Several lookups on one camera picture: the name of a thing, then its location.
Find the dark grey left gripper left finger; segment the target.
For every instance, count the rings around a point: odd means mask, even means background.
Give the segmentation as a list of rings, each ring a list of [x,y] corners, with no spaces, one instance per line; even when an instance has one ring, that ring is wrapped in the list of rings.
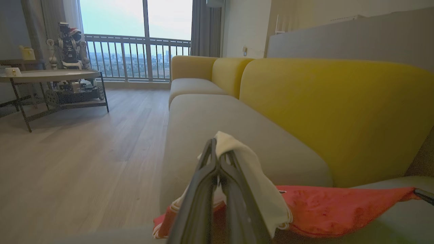
[[[210,244],[216,189],[216,139],[209,139],[172,225],[168,244]]]

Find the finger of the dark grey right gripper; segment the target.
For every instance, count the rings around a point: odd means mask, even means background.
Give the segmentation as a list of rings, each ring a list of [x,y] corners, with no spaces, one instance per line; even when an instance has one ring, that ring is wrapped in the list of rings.
[[[425,202],[434,205],[434,193],[430,193],[426,190],[415,189],[414,194]]]

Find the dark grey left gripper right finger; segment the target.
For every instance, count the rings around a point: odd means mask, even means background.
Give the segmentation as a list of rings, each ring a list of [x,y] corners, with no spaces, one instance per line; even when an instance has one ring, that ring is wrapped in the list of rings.
[[[270,244],[272,238],[234,151],[220,158],[220,182],[226,196],[228,244]]]

